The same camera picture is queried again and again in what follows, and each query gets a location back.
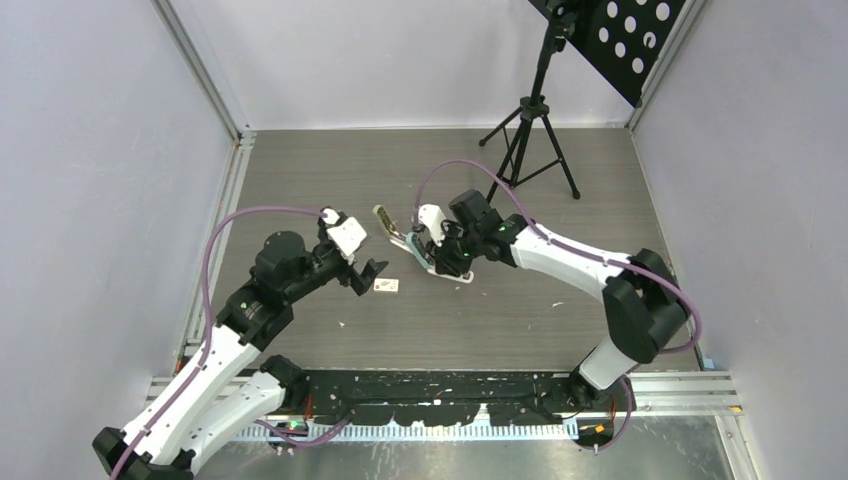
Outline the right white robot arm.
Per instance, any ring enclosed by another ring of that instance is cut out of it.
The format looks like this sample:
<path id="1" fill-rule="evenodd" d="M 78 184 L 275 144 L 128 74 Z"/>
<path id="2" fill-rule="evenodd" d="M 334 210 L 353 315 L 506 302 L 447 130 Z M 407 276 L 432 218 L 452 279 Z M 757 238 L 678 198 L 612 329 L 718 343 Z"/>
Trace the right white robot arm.
<path id="1" fill-rule="evenodd" d="M 566 238 L 519 210 L 502 216 L 474 189 L 440 207 L 417 207 L 417 225 L 430 235 L 426 252 L 436 273 L 462 278 L 483 257 L 570 285 L 603 307 L 607 334 L 571 374 L 571 397 L 596 410 L 611 386 L 667 351 L 669 341 L 693 314 L 670 269 L 654 251 L 609 252 Z"/>

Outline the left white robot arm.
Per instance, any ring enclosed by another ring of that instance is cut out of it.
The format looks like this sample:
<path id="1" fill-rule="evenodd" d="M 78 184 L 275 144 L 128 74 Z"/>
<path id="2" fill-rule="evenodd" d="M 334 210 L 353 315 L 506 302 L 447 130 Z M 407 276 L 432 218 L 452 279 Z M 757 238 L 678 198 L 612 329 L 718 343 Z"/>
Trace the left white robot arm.
<path id="1" fill-rule="evenodd" d="M 227 299 L 202 347 L 165 390 L 122 428 L 105 427 L 93 449 L 112 479 L 192 479 L 234 436 L 279 410 L 298 412 L 307 398 L 305 372 L 270 357 L 236 392 L 219 396 L 294 318 L 293 305 L 332 280 L 364 295 L 386 262 L 355 269 L 368 235 L 357 219 L 319 220 L 318 243 L 293 231 L 271 234 L 251 278 Z"/>

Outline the white staple box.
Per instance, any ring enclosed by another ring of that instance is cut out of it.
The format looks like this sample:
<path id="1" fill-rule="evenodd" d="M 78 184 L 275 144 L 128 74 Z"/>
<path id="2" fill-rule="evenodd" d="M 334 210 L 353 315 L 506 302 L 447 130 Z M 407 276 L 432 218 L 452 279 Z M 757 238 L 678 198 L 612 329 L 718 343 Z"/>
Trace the white staple box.
<path id="1" fill-rule="evenodd" d="M 394 278 L 377 278 L 373 283 L 376 292 L 397 293 L 399 291 L 399 280 Z"/>

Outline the black tripod stand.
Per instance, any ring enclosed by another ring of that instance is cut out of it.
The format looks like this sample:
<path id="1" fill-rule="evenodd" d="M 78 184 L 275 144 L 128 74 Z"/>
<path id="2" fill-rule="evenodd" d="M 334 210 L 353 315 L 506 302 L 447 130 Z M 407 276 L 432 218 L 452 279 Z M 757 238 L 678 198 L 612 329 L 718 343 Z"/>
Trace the black tripod stand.
<path id="1" fill-rule="evenodd" d="M 501 121 L 491 132 L 479 140 L 480 147 L 485 146 L 496 134 L 503 133 L 507 141 L 507 150 L 496 173 L 497 179 L 507 187 L 514 189 L 547 170 L 559 165 L 566 177 L 575 200 L 581 198 L 573 174 L 568 166 L 561 145 L 549 119 L 550 108 L 542 90 L 545 78 L 555 53 L 562 52 L 575 25 L 578 1 L 531 1 L 531 4 L 547 21 L 540 47 L 535 75 L 528 96 L 519 100 L 519 106 Z M 520 177 L 531 130 L 536 120 L 540 120 L 547 132 L 548 139 L 556 158 L 538 170 Z"/>

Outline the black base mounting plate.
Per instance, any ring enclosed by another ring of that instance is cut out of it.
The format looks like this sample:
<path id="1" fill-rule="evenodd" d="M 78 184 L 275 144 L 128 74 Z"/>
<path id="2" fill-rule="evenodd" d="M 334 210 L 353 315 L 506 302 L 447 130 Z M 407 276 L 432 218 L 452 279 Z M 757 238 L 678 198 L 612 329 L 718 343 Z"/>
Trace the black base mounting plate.
<path id="1" fill-rule="evenodd" d="M 327 426 L 467 426 L 481 414 L 492 426 L 530 426 L 574 414 L 609 419 L 634 406 L 628 382 L 592 393 L 553 372 L 307 370 L 275 411 Z"/>

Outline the black perforated panel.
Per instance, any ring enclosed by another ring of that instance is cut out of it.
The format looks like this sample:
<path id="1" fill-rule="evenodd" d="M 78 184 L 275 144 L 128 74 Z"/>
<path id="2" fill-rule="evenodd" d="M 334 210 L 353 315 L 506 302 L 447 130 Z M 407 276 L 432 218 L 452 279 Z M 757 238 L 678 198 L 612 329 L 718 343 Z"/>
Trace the black perforated panel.
<path id="1" fill-rule="evenodd" d="M 547 21 L 533 93 L 553 54 L 572 46 L 634 108 L 686 3 L 682 0 L 535 1 Z"/>

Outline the aluminium frame rail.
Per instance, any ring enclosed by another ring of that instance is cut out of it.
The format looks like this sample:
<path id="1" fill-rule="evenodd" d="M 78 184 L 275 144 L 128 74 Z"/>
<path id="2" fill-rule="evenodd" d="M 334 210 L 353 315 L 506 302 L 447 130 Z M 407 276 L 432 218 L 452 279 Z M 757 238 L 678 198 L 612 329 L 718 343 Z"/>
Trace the aluminium frame rail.
<path id="1" fill-rule="evenodd" d="M 235 145 L 251 144 L 253 130 L 189 1 L 152 1 L 201 94 Z"/>

